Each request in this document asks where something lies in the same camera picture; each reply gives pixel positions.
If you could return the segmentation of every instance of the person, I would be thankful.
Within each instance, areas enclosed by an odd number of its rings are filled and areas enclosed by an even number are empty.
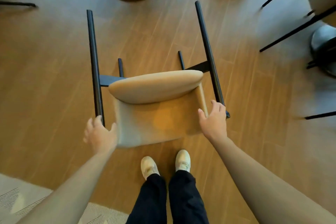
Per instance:
[[[212,100],[208,117],[198,110],[199,123],[229,171],[239,192],[259,223],[336,223],[336,217],[274,175],[244,153],[227,136],[225,106]],[[96,117],[87,123],[84,141],[94,156],[56,191],[23,217],[19,224],[77,224],[98,178],[117,145],[117,126],[108,131]],[[186,150],[176,156],[176,173],[169,183],[169,199],[175,224],[208,223],[204,203],[190,174],[191,161]],[[166,223],[166,186],[153,159],[141,161],[146,181],[127,220],[133,223]]]

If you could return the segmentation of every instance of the left hand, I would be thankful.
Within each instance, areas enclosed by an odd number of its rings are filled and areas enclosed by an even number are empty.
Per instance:
[[[84,142],[91,145],[95,154],[114,151],[118,143],[117,125],[112,124],[108,131],[102,124],[102,116],[99,115],[92,122],[90,118],[84,131]]]

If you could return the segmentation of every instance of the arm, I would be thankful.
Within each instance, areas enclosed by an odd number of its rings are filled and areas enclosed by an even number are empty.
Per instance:
[[[199,109],[202,131],[260,224],[336,223],[334,215],[238,148],[226,134],[225,106],[214,100],[212,104],[208,118]]]
[[[98,116],[94,124],[87,123],[84,141],[89,143],[94,156],[57,190],[23,217],[18,224],[77,224],[89,202],[103,168],[117,145],[117,126],[108,131]]]

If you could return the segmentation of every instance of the striped rug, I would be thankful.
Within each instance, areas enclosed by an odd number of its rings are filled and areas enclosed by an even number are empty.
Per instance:
[[[52,190],[0,174],[0,224],[15,224]],[[78,224],[125,224],[128,215],[89,203]]]

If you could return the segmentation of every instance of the wooden floor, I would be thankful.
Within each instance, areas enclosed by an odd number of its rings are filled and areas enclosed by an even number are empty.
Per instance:
[[[126,77],[178,70],[205,60],[196,0],[13,0],[39,9],[0,7],[0,172],[56,189],[91,156],[82,142],[94,116],[86,9],[93,10],[101,74]],[[247,154],[336,214],[336,81],[310,61],[314,25],[258,50],[307,21],[307,0],[200,0],[231,118],[228,134]],[[204,79],[207,103],[214,98]],[[103,89],[107,126],[114,121]],[[177,151],[191,155],[210,223],[257,223],[218,154],[203,136],[118,149],[92,201],[130,213],[149,155],[168,181]]]

